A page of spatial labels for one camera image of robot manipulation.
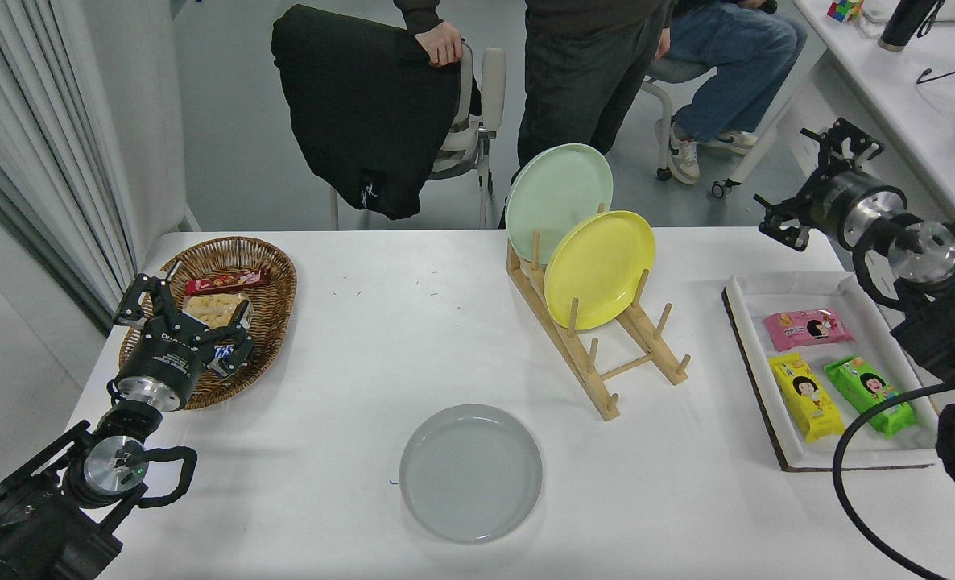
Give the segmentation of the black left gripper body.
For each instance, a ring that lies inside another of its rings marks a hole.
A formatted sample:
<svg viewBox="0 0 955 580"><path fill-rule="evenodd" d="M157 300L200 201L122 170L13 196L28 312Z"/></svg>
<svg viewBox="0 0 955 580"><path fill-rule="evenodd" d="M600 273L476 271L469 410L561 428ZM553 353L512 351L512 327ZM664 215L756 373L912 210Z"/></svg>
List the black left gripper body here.
<svg viewBox="0 0 955 580"><path fill-rule="evenodd" d="M196 321L168 325L149 321L118 375L118 393L123 399L187 399L191 396L208 360L209 349L192 349L194 338L206 327Z"/></svg>

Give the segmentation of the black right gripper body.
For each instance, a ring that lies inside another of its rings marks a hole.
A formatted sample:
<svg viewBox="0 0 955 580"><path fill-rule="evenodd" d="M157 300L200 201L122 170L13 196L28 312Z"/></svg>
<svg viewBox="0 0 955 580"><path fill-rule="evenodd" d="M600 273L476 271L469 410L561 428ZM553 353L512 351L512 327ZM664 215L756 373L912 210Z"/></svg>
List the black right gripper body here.
<svg viewBox="0 0 955 580"><path fill-rule="evenodd" d="M859 170L845 170L810 189L803 224L827 235L862 235L883 216L883 185Z"/></svg>

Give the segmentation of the person's right hand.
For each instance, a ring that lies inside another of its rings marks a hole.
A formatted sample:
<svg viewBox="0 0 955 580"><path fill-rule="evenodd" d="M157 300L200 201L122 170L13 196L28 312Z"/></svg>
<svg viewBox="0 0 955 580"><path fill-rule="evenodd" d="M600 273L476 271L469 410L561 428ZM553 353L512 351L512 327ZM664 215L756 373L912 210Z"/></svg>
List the person's right hand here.
<svg viewBox="0 0 955 580"><path fill-rule="evenodd" d="M440 68L459 62L463 57L461 33L451 23L438 23L433 29L414 35L416 42L428 55L428 63Z"/></svg>

